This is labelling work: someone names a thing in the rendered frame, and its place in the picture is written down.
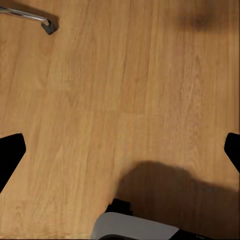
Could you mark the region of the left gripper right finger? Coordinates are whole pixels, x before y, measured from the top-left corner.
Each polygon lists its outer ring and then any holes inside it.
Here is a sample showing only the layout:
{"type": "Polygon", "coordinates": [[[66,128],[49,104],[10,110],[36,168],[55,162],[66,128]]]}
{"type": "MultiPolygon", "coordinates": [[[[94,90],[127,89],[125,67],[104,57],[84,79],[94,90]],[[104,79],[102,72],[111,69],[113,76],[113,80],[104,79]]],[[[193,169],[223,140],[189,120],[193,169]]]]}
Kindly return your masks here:
{"type": "Polygon", "coordinates": [[[224,151],[240,173],[240,135],[228,133],[224,151]]]}

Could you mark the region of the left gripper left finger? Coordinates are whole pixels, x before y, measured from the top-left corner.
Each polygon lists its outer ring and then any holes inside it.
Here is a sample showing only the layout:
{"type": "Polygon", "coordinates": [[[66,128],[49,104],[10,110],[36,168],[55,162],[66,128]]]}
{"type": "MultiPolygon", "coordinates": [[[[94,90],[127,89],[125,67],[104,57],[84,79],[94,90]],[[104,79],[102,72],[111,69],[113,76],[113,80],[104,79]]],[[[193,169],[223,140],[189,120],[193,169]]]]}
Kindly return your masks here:
{"type": "Polygon", "coordinates": [[[0,193],[26,153],[22,133],[0,138],[0,193]]]}

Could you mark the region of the swivel chair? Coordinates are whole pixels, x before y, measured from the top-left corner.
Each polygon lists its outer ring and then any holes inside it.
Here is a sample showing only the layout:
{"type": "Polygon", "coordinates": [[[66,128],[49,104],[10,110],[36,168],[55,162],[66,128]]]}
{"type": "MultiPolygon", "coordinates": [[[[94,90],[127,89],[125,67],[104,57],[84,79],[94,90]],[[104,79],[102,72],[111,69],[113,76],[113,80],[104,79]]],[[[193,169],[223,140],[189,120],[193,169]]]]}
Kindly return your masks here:
{"type": "Polygon", "coordinates": [[[56,30],[55,26],[50,21],[50,19],[46,19],[46,17],[44,17],[44,16],[27,13],[24,11],[19,11],[19,10],[8,8],[5,6],[0,6],[0,14],[6,14],[6,15],[10,15],[10,16],[15,16],[15,17],[19,17],[19,18],[24,18],[24,19],[28,19],[28,20],[34,20],[34,21],[41,22],[42,28],[48,34],[50,34],[56,30]]]}

